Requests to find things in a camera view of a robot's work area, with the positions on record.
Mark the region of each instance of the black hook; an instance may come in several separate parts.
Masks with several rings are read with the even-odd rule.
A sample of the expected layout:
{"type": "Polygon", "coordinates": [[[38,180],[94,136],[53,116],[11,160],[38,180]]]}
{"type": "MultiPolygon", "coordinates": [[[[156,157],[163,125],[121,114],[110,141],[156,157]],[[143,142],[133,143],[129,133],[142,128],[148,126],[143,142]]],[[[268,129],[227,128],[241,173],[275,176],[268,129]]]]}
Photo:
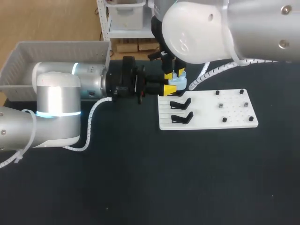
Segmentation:
{"type": "Polygon", "coordinates": [[[170,106],[171,108],[175,108],[175,109],[181,109],[181,110],[186,110],[188,108],[188,106],[191,104],[192,99],[189,97],[185,104],[181,104],[178,102],[170,102],[170,106]]]}
{"type": "Polygon", "coordinates": [[[186,118],[180,116],[171,116],[171,119],[172,119],[172,123],[189,124],[193,116],[194,116],[193,112],[190,112],[186,118]]]}

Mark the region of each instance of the hole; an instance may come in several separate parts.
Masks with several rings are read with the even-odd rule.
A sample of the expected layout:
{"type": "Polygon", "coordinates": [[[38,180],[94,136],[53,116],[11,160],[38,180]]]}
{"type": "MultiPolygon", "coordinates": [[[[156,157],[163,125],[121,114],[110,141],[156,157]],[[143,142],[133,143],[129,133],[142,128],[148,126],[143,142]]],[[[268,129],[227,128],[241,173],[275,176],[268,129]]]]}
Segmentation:
{"type": "Polygon", "coordinates": [[[210,15],[208,16],[208,21],[211,22],[213,19],[214,19],[214,15],[213,15],[213,14],[210,14],[210,15]]]}
{"type": "Polygon", "coordinates": [[[94,96],[95,96],[95,92],[90,91],[90,92],[89,92],[89,96],[94,97],[94,96]]]}
{"type": "Polygon", "coordinates": [[[279,47],[282,49],[286,49],[290,46],[290,43],[287,40],[281,40],[279,42],[279,47]]]}

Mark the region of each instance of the white cable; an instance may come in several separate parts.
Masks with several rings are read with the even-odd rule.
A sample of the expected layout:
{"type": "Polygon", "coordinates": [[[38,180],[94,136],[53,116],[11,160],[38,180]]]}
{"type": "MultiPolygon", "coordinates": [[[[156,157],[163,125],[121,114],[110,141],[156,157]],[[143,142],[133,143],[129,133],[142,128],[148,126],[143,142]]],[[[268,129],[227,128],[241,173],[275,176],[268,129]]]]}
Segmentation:
{"type": "Polygon", "coordinates": [[[90,144],[90,133],[91,133],[91,125],[92,125],[92,118],[93,118],[93,114],[95,112],[95,109],[103,102],[111,102],[112,98],[111,97],[105,97],[99,101],[97,101],[94,106],[92,107],[92,109],[90,110],[90,114],[89,114],[89,119],[88,119],[88,135],[86,138],[86,142],[85,145],[82,148],[72,148],[69,146],[63,147],[65,149],[71,150],[71,151],[84,151],[88,148],[89,144],[90,144]]]}
{"type": "Polygon", "coordinates": [[[202,69],[201,73],[199,74],[198,78],[203,76],[206,73],[209,66],[210,66],[210,62],[207,62],[204,64],[203,69],[202,69]]]}
{"type": "MultiPolygon", "coordinates": [[[[270,60],[255,60],[255,59],[246,59],[246,60],[243,60],[243,63],[247,63],[247,65],[250,65],[250,64],[255,64],[255,63],[272,63],[272,62],[276,62],[276,61],[270,61],[270,60]]],[[[226,70],[229,70],[229,69],[232,69],[232,68],[235,68],[235,67],[238,67],[239,65],[236,63],[236,62],[230,62],[230,63],[227,63],[223,66],[220,66],[220,67],[217,67],[211,71],[209,71],[208,73],[198,77],[196,80],[194,80],[190,86],[189,86],[189,90],[194,90],[200,83],[202,83],[203,81],[205,81],[206,79],[214,76],[214,75],[217,75],[219,73],[222,73],[226,70]]]]}
{"type": "Polygon", "coordinates": [[[33,140],[36,136],[36,131],[37,131],[37,118],[36,118],[36,115],[34,114],[33,111],[31,110],[28,110],[28,109],[23,109],[22,112],[26,112],[28,111],[31,116],[32,116],[32,132],[31,132],[31,136],[30,136],[30,139],[26,145],[26,147],[23,149],[23,150],[19,150],[17,151],[13,156],[11,156],[8,160],[4,161],[3,163],[0,164],[0,168],[3,168],[5,167],[6,165],[10,164],[12,161],[15,160],[15,163],[18,163],[19,160],[21,160],[23,158],[23,155],[26,153],[26,151],[30,148],[30,146],[32,145],[33,143],[33,140]]]}

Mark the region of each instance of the white plastic plate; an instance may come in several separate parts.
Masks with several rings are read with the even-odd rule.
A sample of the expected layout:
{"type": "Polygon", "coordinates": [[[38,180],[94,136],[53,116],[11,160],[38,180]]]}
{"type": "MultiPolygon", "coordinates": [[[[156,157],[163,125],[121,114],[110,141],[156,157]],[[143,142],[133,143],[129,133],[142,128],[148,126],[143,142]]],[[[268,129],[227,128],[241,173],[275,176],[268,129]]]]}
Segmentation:
{"type": "Polygon", "coordinates": [[[255,128],[258,121],[249,95],[245,89],[240,94],[240,90],[219,90],[219,95],[215,90],[208,90],[187,91],[182,97],[158,96],[159,127],[161,130],[255,128]],[[184,104],[188,98],[192,99],[192,103],[186,110],[171,109],[170,101],[184,104]],[[172,115],[187,117],[190,112],[194,116],[189,124],[172,123],[172,115]]]}

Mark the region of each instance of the white container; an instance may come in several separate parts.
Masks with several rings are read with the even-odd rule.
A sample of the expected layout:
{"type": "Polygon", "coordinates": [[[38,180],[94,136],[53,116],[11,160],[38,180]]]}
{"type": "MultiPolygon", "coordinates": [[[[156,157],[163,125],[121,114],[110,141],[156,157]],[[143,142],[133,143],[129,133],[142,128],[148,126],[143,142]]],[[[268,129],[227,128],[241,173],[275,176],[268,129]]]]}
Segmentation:
{"type": "Polygon", "coordinates": [[[143,28],[143,8],[146,0],[133,4],[109,4],[109,15],[116,30],[140,30],[143,28]]]}
{"type": "Polygon", "coordinates": [[[148,0],[148,7],[152,10],[152,16],[155,16],[154,13],[154,0],[148,0]]]}

